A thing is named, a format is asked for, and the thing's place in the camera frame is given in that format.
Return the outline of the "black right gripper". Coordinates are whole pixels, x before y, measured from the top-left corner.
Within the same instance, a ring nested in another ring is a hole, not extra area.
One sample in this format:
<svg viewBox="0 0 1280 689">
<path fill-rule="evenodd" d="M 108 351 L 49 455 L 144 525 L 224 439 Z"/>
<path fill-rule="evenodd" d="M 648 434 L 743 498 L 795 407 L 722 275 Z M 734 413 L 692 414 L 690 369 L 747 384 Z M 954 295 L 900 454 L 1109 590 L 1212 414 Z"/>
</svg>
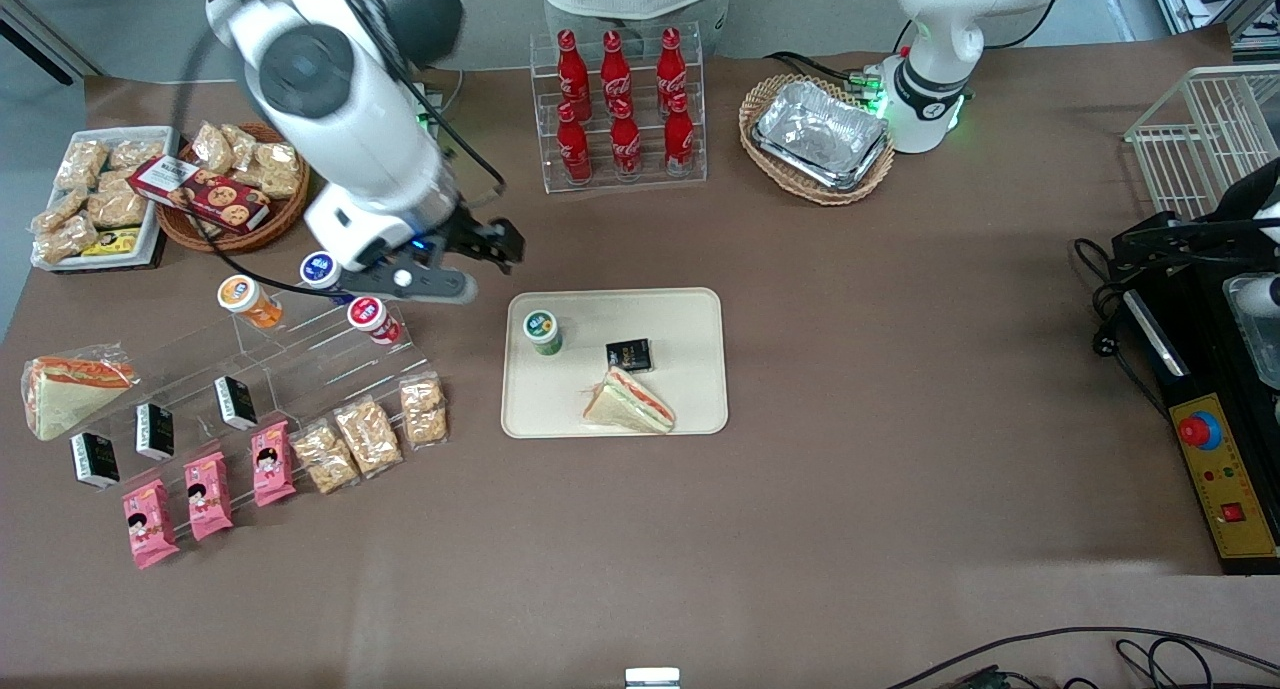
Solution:
<svg viewBox="0 0 1280 689">
<path fill-rule="evenodd" d="M 504 275 L 524 261 L 525 238 L 506 218 L 495 218 L 488 224 L 477 220 L 467 204 L 457 204 L 454 211 L 426 234 L 425 265 L 440 268 L 448 254 L 456 254 L 477 263 L 489 263 Z"/>
</svg>

